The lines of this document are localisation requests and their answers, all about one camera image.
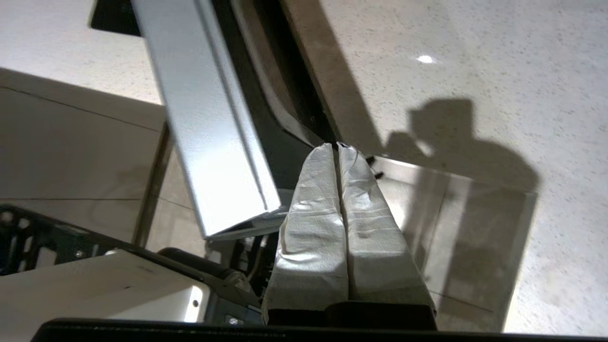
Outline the right gripper white taped left finger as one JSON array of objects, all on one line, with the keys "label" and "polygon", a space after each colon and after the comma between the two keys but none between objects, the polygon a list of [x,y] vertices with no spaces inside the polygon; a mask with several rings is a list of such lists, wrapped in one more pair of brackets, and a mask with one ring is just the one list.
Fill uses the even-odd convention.
[{"label": "right gripper white taped left finger", "polygon": [[315,324],[348,300],[346,229],[330,143],[304,161],[275,257],[263,299],[267,325]]}]

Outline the right gripper white taped right finger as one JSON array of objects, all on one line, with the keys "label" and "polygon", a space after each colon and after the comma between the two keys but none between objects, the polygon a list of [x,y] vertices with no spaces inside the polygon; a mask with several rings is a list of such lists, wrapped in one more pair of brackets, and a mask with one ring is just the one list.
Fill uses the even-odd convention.
[{"label": "right gripper white taped right finger", "polygon": [[338,144],[348,239],[349,299],[336,306],[352,328],[435,328],[435,306],[365,156]]}]

